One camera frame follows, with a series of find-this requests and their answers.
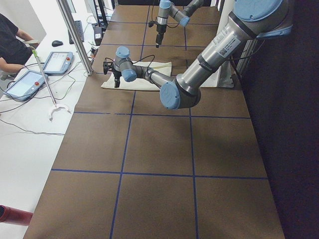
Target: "computer mouse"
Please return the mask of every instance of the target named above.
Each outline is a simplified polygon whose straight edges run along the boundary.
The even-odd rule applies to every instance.
[[[58,40],[52,41],[52,46],[53,47],[61,46],[61,45],[63,45],[62,41],[58,41]]]

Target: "dark curtain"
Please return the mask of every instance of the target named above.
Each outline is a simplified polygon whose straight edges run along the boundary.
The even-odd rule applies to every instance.
[[[319,239],[319,1],[267,40],[241,81],[286,239]]]
[[[153,2],[155,2],[155,5],[159,4],[159,0],[118,0],[119,5],[153,5]],[[188,5],[191,0],[171,0],[176,6],[186,6]],[[210,6],[211,1],[210,0],[204,0],[204,6]]]

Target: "red cylinder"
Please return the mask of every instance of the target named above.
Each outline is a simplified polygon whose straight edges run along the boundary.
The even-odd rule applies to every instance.
[[[33,213],[0,205],[0,223],[29,226]]]

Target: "barcode label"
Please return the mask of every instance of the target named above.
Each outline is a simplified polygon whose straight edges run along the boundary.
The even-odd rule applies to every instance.
[[[222,29],[212,42],[215,44],[215,51],[224,58],[240,44],[240,40],[226,28]]]

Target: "black shirt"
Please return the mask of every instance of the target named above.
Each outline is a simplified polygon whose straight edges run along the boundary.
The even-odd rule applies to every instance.
[[[8,64],[24,65],[32,51],[15,37],[17,32],[18,27],[0,13],[0,58]]]

